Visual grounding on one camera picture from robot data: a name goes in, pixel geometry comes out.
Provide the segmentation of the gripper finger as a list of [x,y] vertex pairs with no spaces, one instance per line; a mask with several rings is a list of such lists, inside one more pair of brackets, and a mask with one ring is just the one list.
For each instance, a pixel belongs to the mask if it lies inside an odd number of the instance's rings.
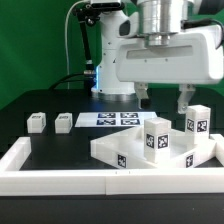
[[195,86],[192,84],[180,84],[179,85],[180,95],[177,100],[178,113],[185,114],[191,98],[195,93]]
[[147,93],[148,84],[147,83],[134,83],[134,90],[138,98],[138,106],[140,109],[147,109],[150,106],[150,99]]

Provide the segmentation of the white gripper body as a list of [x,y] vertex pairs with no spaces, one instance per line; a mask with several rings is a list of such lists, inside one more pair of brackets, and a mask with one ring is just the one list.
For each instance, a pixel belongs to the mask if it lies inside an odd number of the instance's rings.
[[165,46],[145,46],[143,38],[125,39],[116,49],[116,75],[123,82],[216,84],[224,76],[218,25],[187,29]]

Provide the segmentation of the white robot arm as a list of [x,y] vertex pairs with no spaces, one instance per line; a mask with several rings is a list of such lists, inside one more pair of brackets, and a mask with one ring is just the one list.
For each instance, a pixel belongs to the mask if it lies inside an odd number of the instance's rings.
[[197,84],[224,77],[224,26],[211,18],[224,9],[224,0],[130,1],[137,7],[130,16],[120,8],[124,0],[90,1],[105,13],[95,92],[107,98],[135,95],[146,109],[149,84],[177,84],[183,114]]

